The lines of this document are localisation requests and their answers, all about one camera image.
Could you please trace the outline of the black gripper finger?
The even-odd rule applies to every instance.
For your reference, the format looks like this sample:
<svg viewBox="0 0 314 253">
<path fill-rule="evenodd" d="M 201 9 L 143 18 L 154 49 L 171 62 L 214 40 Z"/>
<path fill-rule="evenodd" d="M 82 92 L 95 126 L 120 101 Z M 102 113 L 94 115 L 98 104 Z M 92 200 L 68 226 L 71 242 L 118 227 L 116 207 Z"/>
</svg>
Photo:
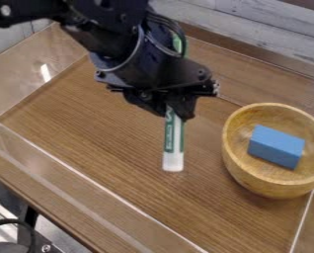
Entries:
<svg viewBox="0 0 314 253">
<path fill-rule="evenodd" d="M 166 103 L 154 93 L 129 89 L 123 92 L 126 101 L 158 117 L 165 116 Z"/>
<path fill-rule="evenodd" d="M 174 96 L 167 99 L 167 104 L 185 122 L 195 118 L 197 97 Z"/>
</svg>

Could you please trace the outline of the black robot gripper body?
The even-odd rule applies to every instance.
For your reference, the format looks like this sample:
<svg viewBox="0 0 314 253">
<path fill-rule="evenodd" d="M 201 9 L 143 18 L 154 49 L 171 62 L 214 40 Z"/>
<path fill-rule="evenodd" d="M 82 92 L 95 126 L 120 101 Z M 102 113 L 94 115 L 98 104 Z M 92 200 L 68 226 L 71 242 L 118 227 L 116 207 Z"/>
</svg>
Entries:
<svg viewBox="0 0 314 253">
<path fill-rule="evenodd" d="M 137 89 L 154 93 L 167 104 L 174 96 L 215 97 L 219 86 L 210 69 L 186 56 L 187 41 L 166 25 L 139 26 L 134 48 L 120 57 L 91 52 L 95 79 L 112 92 Z"/>
</svg>

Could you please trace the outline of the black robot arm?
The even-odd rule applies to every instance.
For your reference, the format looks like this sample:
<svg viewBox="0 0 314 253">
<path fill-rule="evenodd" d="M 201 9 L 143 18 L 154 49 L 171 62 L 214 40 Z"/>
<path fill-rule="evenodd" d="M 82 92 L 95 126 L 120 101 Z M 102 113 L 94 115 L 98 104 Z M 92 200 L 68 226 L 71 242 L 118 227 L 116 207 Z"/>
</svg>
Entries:
<svg viewBox="0 0 314 253">
<path fill-rule="evenodd" d="M 210 69 L 186 56 L 186 35 L 150 0 L 0 0 L 0 29 L 39 19 L 90 52 L 95 80 L 157 116 L 189 121 L 197 100 L 218 95 Z"/>
</svg>

